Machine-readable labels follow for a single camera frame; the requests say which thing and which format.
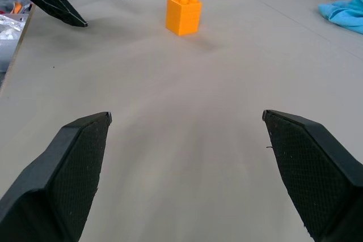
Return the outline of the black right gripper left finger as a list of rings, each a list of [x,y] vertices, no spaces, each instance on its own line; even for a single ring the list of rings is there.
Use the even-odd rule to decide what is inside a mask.
[[[0,199],[0,242],[79,242],[98,190],[110,112],[63,126]]]

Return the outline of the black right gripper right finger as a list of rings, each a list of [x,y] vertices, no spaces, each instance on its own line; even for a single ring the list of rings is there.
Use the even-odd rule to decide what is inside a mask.
[[[320,123],[265,110],[281,179],[314,242],[363,242],[363,164]]]

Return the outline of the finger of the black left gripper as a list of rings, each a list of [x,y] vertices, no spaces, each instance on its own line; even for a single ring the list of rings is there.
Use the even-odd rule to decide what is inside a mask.
[[[48,15],[74,27],[87,27],[87,22],[67,0],[30,0]]]

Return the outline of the clear plastic storage box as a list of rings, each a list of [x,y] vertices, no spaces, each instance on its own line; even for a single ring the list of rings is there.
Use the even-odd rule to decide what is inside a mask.
[[[14,2],[23,6],[21,14],[11,14]],[[5,73],[32,8],[30,0],[0,0],[0,73]]]

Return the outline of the orange toy brick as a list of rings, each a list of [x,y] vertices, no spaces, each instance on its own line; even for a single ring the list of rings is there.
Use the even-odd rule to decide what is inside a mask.
[[[178,36],[196,33],[201,7],[200,0],[167,0],[165,27]]]

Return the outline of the light blue cloth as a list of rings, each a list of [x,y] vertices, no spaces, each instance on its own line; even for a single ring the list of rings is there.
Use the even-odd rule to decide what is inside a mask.
[[[363,35],[363,0],[320,4],[318,10],[329,22]]]

